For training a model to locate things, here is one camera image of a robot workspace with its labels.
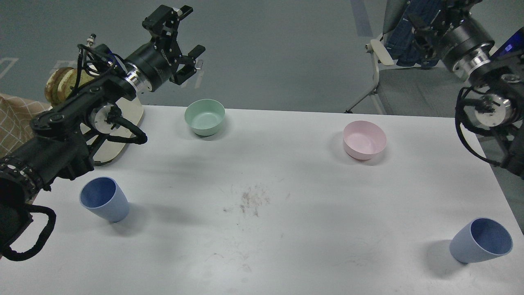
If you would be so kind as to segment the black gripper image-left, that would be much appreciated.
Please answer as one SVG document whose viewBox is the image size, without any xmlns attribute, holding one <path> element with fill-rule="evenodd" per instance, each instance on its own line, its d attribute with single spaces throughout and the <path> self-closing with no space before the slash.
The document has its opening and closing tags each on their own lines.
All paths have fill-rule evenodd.
<svg viewBox="0 0 524 295">
<path fill-rule="evenodd" d="M 151 39 L 125 59 L 129 70 L 125 80 L 136 92 L 154 92 L 165 82 L 182 85 L 197 72 L 197 58 L 206 48 L 196 45 L 183 54 L 177 41 L 180 22 L 193 11 L 188 5 L 160 5 L 142 21 Z"/>
</svg>

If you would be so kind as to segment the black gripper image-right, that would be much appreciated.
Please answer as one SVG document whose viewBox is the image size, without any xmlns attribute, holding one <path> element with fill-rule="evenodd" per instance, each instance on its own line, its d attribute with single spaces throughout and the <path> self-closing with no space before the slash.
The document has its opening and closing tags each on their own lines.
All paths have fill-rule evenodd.
<svg viewBox="0 0 524 295">
<path fill-rule="evenodd" d="M 472 74 L 490 62 L 494 40 L 470 10 L 479 0 L 442 0 L 431 22 L 409 14 L 414 44 L 425 59 L 439 58 L 450 72 Z"/>
</svg>

